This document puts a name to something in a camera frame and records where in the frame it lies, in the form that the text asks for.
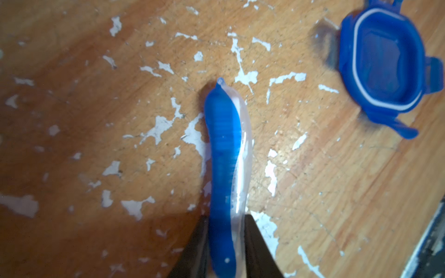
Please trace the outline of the blue container lid front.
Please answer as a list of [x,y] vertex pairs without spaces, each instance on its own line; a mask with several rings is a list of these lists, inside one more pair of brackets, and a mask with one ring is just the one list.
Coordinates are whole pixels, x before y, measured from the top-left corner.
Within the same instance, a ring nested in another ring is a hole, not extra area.
[[397,119],[423,95],[444,88],[444,66],[425,54],[415,25],[401,15],[402,1],[369,1],[341,23],[338,68],[351,97],[373,123],[392,128],[407,140],[418,130]]

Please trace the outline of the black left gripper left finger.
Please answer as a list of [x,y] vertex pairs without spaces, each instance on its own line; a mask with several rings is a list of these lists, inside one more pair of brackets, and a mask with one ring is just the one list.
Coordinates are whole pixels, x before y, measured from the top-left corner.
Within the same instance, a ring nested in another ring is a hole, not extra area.
[[202,215],[168,278],[205,278],[209,258],[209,218]]

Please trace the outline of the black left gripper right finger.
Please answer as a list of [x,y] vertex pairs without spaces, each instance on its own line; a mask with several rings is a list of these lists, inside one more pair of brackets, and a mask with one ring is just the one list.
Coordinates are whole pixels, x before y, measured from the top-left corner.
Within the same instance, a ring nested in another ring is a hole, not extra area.
[[284,278],[250,214],[245,216],[245,256],[248,278]]

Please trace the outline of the blue toothbrush case front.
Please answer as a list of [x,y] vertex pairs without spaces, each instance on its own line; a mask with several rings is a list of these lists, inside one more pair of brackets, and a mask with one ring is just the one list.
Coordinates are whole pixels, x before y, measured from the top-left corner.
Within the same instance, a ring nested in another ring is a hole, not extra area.
[[206,97],[212,192],[209,247],[219,278],[240,278],[245,271],[245,214],[251,179],[253,136],[242,96],[219,78]]

